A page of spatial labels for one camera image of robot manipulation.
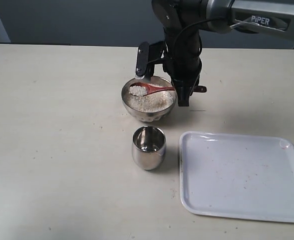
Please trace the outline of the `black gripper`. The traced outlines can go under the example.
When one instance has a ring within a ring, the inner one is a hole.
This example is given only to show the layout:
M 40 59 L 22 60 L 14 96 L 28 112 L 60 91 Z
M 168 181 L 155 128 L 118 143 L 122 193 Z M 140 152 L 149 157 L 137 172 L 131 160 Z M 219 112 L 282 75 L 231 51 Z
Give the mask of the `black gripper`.
M 188 107 L 193 89 L 199 85 L 201 51 L 199 30 L 165 29 L 163 41 L 151 45 L 145 41 L 138 46 L 135 79 L 150 79 L 154 74 L 153 66 L 162 64 L 171 77 L 178 106 Z

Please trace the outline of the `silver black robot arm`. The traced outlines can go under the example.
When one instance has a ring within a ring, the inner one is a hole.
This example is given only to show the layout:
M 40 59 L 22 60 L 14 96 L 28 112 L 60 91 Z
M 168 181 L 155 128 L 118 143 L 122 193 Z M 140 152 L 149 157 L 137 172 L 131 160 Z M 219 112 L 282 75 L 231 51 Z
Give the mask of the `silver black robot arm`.
M 294 42 L 294 0 L 154 0 L 152 9 L 163 25 L 163 41 L 139 45 L 135 75 L 150 78 L 155 65 L 171 77 L 178 105 L 186 107 L 199 85 L 202 41 L 199 31 L 225 34 L 236 30 Z

